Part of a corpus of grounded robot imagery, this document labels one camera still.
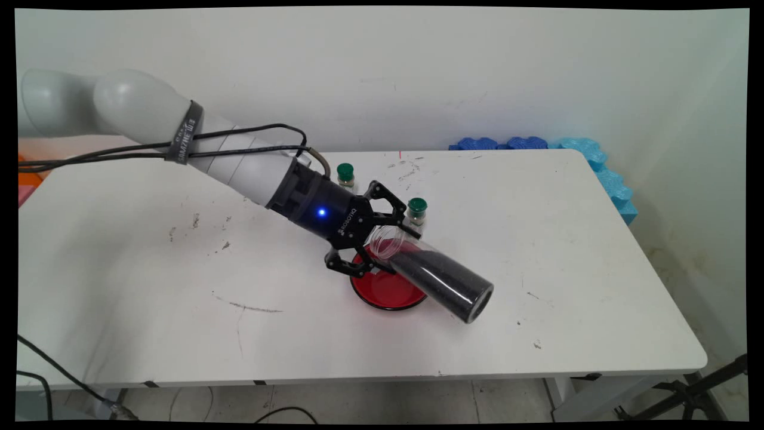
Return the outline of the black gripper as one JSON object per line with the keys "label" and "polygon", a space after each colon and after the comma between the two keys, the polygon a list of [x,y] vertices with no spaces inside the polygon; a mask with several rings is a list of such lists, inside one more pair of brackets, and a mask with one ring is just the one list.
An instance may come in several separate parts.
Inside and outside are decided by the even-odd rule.
{"label": "black gripper", "polygon": [[[372,229],[396,226],[415,239],[422,237],[404,223],[407,206],[377,180],[372,180],[366,192],[358,196],[298,161],[293,161],[286,173],[266,207],[328,241],[330,249],[324,262],[329,270],[352,278],[380,271],[395,275],[396,270],[384,264],[371,251],[371,243],[366,243]],[[374,199],[387,201],[391,212],[374,212],[370,203]],[[342,259],[340,250],[347,248],[355,250],[361,262]]]}

